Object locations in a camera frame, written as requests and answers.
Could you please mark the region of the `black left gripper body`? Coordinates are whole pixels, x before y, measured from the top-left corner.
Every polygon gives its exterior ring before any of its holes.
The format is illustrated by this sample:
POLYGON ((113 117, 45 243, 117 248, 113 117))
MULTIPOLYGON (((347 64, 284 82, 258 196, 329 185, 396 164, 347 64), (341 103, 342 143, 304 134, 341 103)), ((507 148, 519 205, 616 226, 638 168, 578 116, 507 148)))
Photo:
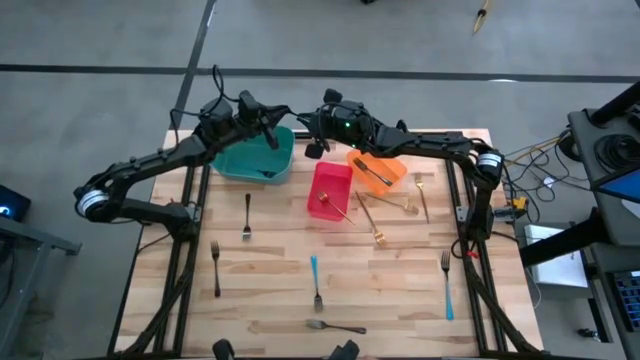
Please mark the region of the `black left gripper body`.
POLYGON ((245 118, 239 114, 229 114, 225 116, 225 120, 230 127, 224 135, 225 143, 237 143, 262 135, 267 125, 260 114, 245 118))

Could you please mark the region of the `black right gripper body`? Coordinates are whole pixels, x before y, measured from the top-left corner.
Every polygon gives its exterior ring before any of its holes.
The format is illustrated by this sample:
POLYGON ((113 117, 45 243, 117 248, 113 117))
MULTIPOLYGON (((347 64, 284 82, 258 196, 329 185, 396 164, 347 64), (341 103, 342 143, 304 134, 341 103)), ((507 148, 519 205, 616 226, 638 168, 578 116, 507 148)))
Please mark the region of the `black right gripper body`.
POLYGON ((324 104, 313 115, 318 140, 328 147, 327 140, 358 148, 374 136, 374 120, 362 103, 342 101, 324 104))

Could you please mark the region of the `black metal fork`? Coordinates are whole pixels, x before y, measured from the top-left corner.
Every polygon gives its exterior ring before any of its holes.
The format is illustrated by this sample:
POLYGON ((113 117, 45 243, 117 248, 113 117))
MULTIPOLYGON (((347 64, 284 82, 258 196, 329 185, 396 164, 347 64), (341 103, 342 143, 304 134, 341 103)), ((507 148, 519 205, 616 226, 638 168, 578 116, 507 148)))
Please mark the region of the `black metal fork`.
POLYGON ((221 296, 221 289, 219 283, 219 274, 218 274, 218 260, 220 257, 220 247, 217 241, 212 241, 210 243, 211 256, 214 262, 214 272, 215 272, 215 287, 214 287, 214 296, 219 298, 221 296))
POLYGON ((250 226, 250 204, 251 204, 251 194, 245 194, 245 225, 242 232, 242 240, 249 241, 251 239, 252 230, 250 226))
POLYGON ((393 182, 390 181, 389 179, 385 178, 384 176, 378 174, 377 172, 375 172, 374 170, 372 170, 368 165, 366 165, 360 158, 355 158, 353 163, 363 172, 369 172, 371 175, 373 175, 374 177, 376 177, 378 180, 380 180, 382 183, 384 183, 386 186, 391 187, 393 185, 393 182))

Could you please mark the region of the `red plastic bin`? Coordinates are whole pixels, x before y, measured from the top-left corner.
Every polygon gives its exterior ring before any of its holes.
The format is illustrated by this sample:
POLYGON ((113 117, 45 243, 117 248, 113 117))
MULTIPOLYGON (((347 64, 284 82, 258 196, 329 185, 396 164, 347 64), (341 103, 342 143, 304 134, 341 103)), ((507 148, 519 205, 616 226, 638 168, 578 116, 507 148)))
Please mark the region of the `red plastic bin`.
POLYGON ((341 222, 344 218, 330 205, 322 203, 317 194, 325 192, 331 201, 348 212, 353 171, 349 166, 318 162, 315 166, 307 200, 307 211, 312 218, 341 222))

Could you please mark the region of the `orange plastic bin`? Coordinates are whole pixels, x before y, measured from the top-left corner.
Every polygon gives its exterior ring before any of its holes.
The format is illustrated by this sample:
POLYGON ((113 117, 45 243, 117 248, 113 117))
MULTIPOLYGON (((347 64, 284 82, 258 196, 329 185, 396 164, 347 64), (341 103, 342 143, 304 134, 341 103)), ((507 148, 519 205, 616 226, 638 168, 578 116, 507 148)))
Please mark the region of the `orange plastic bin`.
POLYGON ((352 150, 347 153, 346 160, 361 187, 378 196, 384 196, 397 187, 407 174, 406 166, 396 158, 376 158, 369 153, 363 154, 359 150, 352 150), (372 170, 392 181, 393 185, 388 187, 369 172, 361 171, 353 163, 355 158, 360 158, 372 170))

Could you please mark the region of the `dark silver metal fork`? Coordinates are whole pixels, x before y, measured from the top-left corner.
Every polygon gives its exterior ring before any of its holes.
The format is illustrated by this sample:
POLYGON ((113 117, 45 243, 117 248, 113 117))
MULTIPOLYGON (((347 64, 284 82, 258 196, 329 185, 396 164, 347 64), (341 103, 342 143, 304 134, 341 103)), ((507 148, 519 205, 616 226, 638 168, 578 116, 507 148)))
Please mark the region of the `dark silver metal fork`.
POLYGON ((330 324, 326 323, 325 321, 318 320, 318 319, 307 319, 305 321, 305 326, 310 328, 310 329, 315 329, 315 330, 339 329, 339 330, 354 332, 354 333, 362 334, 362 335, 367 333, 367 329, 363 328, 363 327, 348 327, 348 326, 330 325, 330 324))

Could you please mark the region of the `grey workstation desk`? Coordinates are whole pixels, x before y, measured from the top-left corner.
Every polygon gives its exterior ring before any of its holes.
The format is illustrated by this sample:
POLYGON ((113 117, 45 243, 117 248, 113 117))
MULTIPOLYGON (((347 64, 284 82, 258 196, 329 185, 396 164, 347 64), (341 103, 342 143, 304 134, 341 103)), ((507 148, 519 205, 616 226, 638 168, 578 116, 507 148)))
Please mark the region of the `grey workstation desk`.
MULTIPOLYGON (((640 142, 640 133, 624 119, 612 120, 605 128, 600 128, 589 122, 584 111, 571 112, 567 117, 591 184, 606 175, 594 152, 598 139, 605 135, 626 134, 640 142)), ((640 218, 633 215, 619 198, 598 192, 594 197, 611 242, 618 246, 640 246, 640 218)))

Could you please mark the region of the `black device with blue light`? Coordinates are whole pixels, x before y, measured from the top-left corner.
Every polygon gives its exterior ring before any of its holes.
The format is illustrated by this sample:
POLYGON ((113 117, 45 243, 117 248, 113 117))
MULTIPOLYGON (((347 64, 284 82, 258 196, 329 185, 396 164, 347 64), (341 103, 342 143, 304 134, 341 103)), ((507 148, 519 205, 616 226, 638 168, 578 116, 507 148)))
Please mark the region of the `black device with blue light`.
POLYGON ((0 185, 0 217, 22 222, 31 206, 31 200, 4 186, 0 185))

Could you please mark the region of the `grey metal cart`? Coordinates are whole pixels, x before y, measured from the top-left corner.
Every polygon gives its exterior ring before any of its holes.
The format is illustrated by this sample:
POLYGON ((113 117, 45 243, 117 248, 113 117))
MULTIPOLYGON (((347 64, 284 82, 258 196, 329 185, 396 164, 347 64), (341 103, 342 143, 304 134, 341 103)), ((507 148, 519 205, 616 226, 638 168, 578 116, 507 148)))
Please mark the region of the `grey metal cart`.
POLYGON ((58 249, 64 251, 66 255, 77 255, 82 244, 2 217, 0 217, 0 234, 26 243, 34 253, 31 262, 22 267, 15 267, 9 296, 0 306, 0 360, 8 360, 36 285, 44 274, 50 252, 58 249))

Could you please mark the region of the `black metal beam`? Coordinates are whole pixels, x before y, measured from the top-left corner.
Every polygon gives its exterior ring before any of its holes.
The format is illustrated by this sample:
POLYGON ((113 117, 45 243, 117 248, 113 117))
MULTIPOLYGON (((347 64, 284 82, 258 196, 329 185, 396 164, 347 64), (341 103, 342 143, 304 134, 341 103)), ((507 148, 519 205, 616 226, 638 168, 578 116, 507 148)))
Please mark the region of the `black metal beam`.
POLYGON ((523 266, 530 267, 596 243, 609 244, 610 237, 599 209, 594 207, 585 221, 523 247, 520 257, 523 266))

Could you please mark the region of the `white box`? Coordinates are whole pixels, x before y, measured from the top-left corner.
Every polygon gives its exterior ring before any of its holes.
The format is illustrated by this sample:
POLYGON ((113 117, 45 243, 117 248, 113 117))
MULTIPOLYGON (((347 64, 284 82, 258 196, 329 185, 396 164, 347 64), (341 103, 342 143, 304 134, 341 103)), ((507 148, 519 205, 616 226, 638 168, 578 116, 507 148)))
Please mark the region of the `white box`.
MULTIPOLYGON (((527 245, 535 244, 551 236, 561 233, 558 228, 539 225, 526 225, 524 234, 527 245)), ((588 288, 588 281, 583 268, 580 251, 562 255, 552 260, 533 265, 530 269, 533 280, 537 284, 588 288)))

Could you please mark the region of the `blue screen panel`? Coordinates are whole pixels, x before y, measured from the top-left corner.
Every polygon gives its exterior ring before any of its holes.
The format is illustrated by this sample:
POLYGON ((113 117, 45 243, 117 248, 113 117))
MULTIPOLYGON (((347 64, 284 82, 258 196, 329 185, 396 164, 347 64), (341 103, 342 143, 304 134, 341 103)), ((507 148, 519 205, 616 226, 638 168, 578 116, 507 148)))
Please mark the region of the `blue screen panel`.
POLYGON ((596 191, 640 204, 640 168, 603 178, 596 191))

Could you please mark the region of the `dark grey side cabinet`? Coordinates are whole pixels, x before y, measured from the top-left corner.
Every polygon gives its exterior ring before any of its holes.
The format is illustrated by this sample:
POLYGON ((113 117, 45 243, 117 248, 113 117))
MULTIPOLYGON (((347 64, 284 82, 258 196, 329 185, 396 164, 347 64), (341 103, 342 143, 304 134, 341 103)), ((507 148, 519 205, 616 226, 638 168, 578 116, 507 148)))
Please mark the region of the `dark grey side cabinet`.
POLYGON ((640 332, 629 332, 614 297, 612 273, 640 270, 640 247, 596 244, 591 247, 597 277, 601 281, 626 360, 640 360, 640 332))

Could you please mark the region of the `keypad with coloured keys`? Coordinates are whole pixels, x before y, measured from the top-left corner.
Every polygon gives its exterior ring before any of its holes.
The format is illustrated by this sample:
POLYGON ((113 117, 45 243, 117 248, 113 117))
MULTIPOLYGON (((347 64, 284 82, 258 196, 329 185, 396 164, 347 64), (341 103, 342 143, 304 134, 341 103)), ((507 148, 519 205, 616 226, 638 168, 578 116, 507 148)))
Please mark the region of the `keypad with coloured keys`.
POLYGON ((614 297, 629 332, 640 332, 640 270, 611 274, 614 297))

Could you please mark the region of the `black metal post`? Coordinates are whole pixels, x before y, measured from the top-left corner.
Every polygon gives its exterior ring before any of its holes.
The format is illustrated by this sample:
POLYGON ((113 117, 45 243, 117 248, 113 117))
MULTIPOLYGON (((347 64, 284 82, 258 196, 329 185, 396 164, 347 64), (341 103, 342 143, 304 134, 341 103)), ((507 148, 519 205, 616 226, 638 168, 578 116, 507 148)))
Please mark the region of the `black metal post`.
POLYGON ((597 109, 589 117, 589 122, 600 128, 604 128, 606 124, 620 116, 623 116, 635 105, 640 104, 640 81, 624 90, 618 96, 610 100, 608 103, 597 109))

